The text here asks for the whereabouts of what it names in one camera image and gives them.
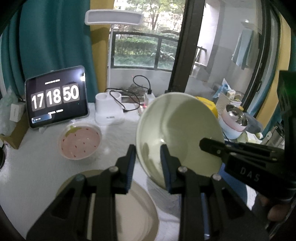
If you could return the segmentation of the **person's hand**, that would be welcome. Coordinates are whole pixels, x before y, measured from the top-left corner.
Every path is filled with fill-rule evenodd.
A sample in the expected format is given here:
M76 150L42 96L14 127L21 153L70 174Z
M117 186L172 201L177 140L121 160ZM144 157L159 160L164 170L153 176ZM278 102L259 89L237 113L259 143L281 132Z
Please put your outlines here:
M263 221L280 222L285 219L290 209L290 204L275 204L258 193L251 211L257 218Z

